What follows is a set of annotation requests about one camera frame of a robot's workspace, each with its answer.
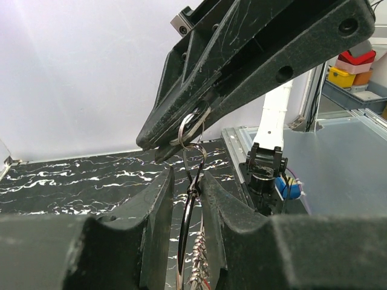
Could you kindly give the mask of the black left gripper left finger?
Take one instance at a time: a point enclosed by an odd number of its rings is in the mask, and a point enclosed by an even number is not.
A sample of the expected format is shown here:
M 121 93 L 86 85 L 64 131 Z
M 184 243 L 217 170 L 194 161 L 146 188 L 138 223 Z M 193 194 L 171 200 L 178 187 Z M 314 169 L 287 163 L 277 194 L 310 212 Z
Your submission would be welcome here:
M 174 170 L 109 213 L 1 215 L 2 289 L 163 289 Z

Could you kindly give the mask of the large silver keyring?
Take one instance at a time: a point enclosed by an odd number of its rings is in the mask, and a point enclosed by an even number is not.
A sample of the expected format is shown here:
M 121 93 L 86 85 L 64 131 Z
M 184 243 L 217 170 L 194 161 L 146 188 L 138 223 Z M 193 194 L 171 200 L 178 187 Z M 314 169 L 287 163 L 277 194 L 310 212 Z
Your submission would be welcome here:
M 187 151 L 195 149 L 202 154 L 202 161 L 198 166 L 198 170 L 195 176 L 190 174 L 190 171 L 187 166 Z M 199 144 L 190 144 L 186 146 L 183 150 L 183 161 L 184 168 L 187 173 L 188 180 L 190 182 L 187 188 L 187 199 L 184 206 L 183 217 L 180 227 L 180 235 L 178 242 L 177 250 L 177 273 L 176 273 L 176 287 L 177 289 L 184 289 L 186 284 L 184 280 L 184 269 L 185 269 L 185 253 L 186 253 L 186 244 L 189 234 L 189 227 L 192 218 L 192 213 L 194 210 L 195 201 L 201 196 L 202 190 L 200 189 L 200 181 L 203 178 L 204 174 L 202 173 L 203 166 L 206 162 L 207 153 L 203 146 Z

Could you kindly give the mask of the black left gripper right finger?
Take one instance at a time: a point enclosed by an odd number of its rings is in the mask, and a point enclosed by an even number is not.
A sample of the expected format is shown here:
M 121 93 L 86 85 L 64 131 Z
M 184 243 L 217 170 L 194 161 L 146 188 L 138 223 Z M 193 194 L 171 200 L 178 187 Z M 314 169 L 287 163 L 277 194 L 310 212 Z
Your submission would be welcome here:
M 385 289 L 384 216 L 261 215 L 201 180 L 212 289 Z

